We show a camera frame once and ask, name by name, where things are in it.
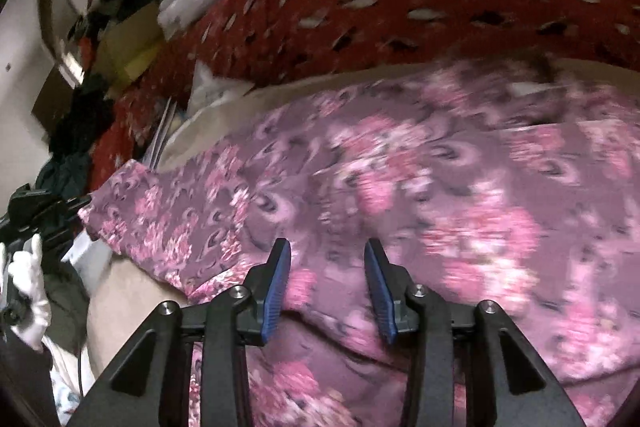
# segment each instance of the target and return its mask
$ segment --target beige mattress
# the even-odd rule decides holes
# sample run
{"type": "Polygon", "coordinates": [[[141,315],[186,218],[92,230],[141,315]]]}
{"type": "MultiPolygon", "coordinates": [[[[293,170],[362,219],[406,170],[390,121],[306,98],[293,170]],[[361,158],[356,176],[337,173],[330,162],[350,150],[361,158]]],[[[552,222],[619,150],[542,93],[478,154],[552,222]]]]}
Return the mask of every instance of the beige mattress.
{"type": "MultiPolygon", "coordinates": [[[[623,92],[640,93],[640,73],[586,60],[562,59],[556,68],[571,70],[583,78],[612,84],[623,92]]],[[[162,153],[159,170],[166,171],[212,147],[221,137],[242,126],[256,114],[280,107],[296,98],[350,84],[397,78],[423,67],[420,64],[383,66],[300,80],[286,86],[267,87],[217,107],[207,107],[185,123],[162,153]]],[[[153,308],[164,300],[186,304],[184,295],[158,283],[131,261],[114,257],[89,305],[87,336],[96,377],[153,308]]]]}

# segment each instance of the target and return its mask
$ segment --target silver screw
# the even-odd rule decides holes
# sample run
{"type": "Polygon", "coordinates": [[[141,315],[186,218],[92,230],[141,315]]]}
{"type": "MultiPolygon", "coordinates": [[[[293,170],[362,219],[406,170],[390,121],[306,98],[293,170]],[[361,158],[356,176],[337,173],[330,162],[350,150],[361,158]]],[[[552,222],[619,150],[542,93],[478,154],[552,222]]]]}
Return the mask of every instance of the silver screw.
{"type": "Polygon", "coordinates": [[[481,307],[485,313],[495,313],[498,309],[498,305],[493,301],[482,301],[481,307]]]}
{"type": "Polygon", "coordinates": [[[158,304],[158,312],[161,315],[171,315],[180,309],[177,303],[173,301],[164,301],[158,304]]]}
{"type": "Polygon", "coordinates": [[[249,290],[242,285],[233,286],[229,290],[229,295],[231,295],[232,299],[242,299],[249,295],[249,290]]]}
{"type": "Polygon", "coordinates": [[[413,293],[415,297],[424,297],[427,295],[427,288],[424,284],[416,284],[413,288],[413,293]]]}

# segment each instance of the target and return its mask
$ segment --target white glove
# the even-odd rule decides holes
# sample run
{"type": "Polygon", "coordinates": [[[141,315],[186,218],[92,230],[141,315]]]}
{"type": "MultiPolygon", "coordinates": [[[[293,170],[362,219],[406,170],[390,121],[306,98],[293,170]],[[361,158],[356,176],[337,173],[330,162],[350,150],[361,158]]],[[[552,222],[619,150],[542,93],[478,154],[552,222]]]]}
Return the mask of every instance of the white glove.
{"type": "MultiPolygon", "coordinates": [[[[4,243],[0,243],[0,259],[4,259],[5,251],[4,243]]],[[[51,305],[44,291],[41,261],[42,240],[36,234],[31,238],[31,251],[14,253],[8,268],[15,287],[31,299],[31,314],[24,322],[11,329],[25,344],[38,352],[42,352],[42,337],[51,322],[51,305]]]]}

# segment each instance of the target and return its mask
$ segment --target purple floral fabric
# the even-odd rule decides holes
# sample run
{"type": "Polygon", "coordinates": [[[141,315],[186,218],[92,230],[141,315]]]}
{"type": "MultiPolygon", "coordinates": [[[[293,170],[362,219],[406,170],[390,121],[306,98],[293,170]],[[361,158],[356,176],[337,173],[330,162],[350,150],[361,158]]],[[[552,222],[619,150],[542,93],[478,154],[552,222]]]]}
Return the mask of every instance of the purple floral fabric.
{"type": "MultiPolygon", "coordinates": [[[[519,82],[547,79],[462,61],[323,92],[175,171],[126,164],[81,217],[192,303],[290,240],[286,313],[248,352],[258,426],[398,423],[408,357],[374,325],[369,237],[450,301],[500,302],[604,426],[640,376],[640,110],[566,74],[523,96],[519,82]]],[[[192,426],[199,367],[196,350],[192,426]]]]}

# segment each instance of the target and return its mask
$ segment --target bed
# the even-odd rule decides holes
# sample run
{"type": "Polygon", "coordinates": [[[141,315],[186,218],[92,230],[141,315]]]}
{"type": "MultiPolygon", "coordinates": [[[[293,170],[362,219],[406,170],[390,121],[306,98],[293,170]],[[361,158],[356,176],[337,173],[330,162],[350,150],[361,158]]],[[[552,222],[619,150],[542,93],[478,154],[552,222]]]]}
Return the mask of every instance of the bed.
{"type": "MultiPolygon", "coordinates": [[[[184,165],[191,157],[206,151],[226,134],[246,124],[249,120],[248,115],[253,116],[273,110],[287,102],[321,90],[340,89],[360,82],[404,76],[419,71],[423,67],[419,64],[386,66],[359,73],[327,75],[300,80],[287,86],[257,90],[240,100],[220,107],[205,108],[188,121],[167,145],[159,170],[168,171],[184,165]]],[[[558,60],[555,67],[575,71],[587,79],[606,80],[607,83],[629,95],[638,93],[636,86],[640,78],[633,71],[572,59],[558,60]]],[[[193,298],[194,292],[191,292],[191,302],[194,301],[193,298]]],[[[116,259],[113,262],[90,304],[88,342],[92,367],[96,375],[106,367],[113,355],[148,312],[165,299],[176,300],[181,305],[188,302],[183,293],[178,292],[170,285],[152,279],[129,259],[116,259]]],[[[624,397],[632,392],[637,377],[637,371],[633,367],[626,367],[624,371],[607,377],[607,381],[611,385],[618,387],[615,398],[598,400],[593,395],[573,396],[588,425],[606,425],[606,422],[613,418],[617,410],[621,413],[625,411],[628,413],[632,405],[627,402],[623,407],[624,397]],[[623,392],[620,391],[621,378],[625,380],[622,385],[623,392]]],[[[388,419],[388,421],[390,425],[393,424],[392,419],[388,419]]],[[[626,425],[623,420],[618,419],[618,421],[621,423],[611,423],[611,425],[626,425]]]]}

